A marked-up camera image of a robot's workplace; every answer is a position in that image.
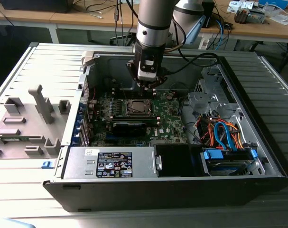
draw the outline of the capacitor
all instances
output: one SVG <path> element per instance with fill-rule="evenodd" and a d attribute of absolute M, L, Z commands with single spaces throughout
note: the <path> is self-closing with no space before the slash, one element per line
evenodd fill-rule
<path fill-rule="evenodd" d="M 166 99 L 169 100 L 169 101 L 172 101 L 173 97 L 171 95 L 167 95 Z"/>

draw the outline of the blue cable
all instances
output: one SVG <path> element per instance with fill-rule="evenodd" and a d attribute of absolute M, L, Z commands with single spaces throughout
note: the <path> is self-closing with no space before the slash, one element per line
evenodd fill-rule
<path fill-rule="evenodd" d="M 220 41 L 219 41 L 219 43 L 218 43 L 218 46 L 215 48 L 215 50 L 217 50 L 217 49 L 219 48 L 221 42 L 222 42 L 222 38 L 223 38 L 224 30 L 223 30 L 223 27 L 222 27 L 221 23 L 220 23 L 218 20 L 215 20 L 215 21 L 218 22 L 218 24 L 219 24 L 219 26 L 220 26 L 220 28 L 221 28 L 221 37 L 220 37 Z"/>
<path fill-rule="evenodd" d="M 219 139 L 219 136 L 218 136 L 218 126 L 220 124 L 224 126 L 224 129 L 225 129 L 226 135 L 227 135 L 228 145 L 229 145 L 230 149 L 232 149 L 232 151 L 237 151 L 237 149 L 235 148 L 235 146 L 233 144 L 233 141 L 231 140 L 229 128 L 223 122 L 217 122 L 216 125 L 214 126 L 214 138 L 215 138 L 215 140 L 217 140 L 217 142 L 224 148 L 224 150 L 227 149 L 226 146 L 224 145 L 224 143 L 221 142 L 221 140 Z"/>

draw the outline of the warning label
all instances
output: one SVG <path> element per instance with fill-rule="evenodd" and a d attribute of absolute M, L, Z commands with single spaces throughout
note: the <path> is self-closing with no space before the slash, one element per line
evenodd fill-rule
<path fill-rule="evenodd" d="M 99 153 L 96 176 L 98 178 L 132 177 L 132 153 Z"/>

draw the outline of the motherboard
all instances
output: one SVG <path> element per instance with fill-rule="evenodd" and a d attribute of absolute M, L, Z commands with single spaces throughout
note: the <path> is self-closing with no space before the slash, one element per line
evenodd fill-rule
<path fill-rule="evenodd" d="M 91 146 L 153 146 L 187 143 L 179 116 L 179 100 L 171 92 L 152 99 L 117 99 L 104 94 L 96 100 Z"/>

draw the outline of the desk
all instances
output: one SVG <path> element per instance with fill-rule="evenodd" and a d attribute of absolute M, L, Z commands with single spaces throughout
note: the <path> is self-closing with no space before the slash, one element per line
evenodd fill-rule
<path fill-rule="evenodd" d="M 86 5 L 92 3 L 101 3 L 100 0 L 86 0 Z M 112 5 L 113 2 L 106 2 L 100 8 Z M 216 0 L 220 15 L 225 21 L 233 24 L 233 29 L 229 38 L 231 39 L 243 39 L 243 40 L 255 40 L 255 41 L 270 41 L 270 42 L 287 42 L 288 43 L 288 25 L 284 26 L 270 19 L 266 19 L 264 24 L 238 24 L 234 22 L 234 14 L 226 13 L 227 4 L 229 0 Z M 83 3 L 79 4 L 79 7 L 83 9 Z M 135 5 L 134 9 L 138 11 L 139 6 Z M 99 31 L 114 31 L 114 8 L 109 8 L 102 11 L 103 19 L 99 19 L 89 15 L 88 13 L 77 12 L 71 10 L 67 14 L 52 13 L 52 12 L 33 12 L 24 10 L 5 10 L 0 4 L 1 12 L 16 26 L 29 26 L 29 27 L 43 27 L 50 31 L 50 35 L 53 43 L 59 43 L 56 34 L 56 29 L 81 29 L 81 30 L 99 30 Z M 127 4 L 122 4 L 123 12 L 123 30 L 127 32 L 131 26 L 131 11 Z M 134 17 L 134 27 L 131 30 L 136 32 L 137 19 Z M 0 24 L 11 25 L 0 13 Z M 216 25 L 212 25 L 210 28 L 203 28 L 199 36 L 203 37 L 203 40 L 209 40 L 215 37 L 219 32 Z"/>

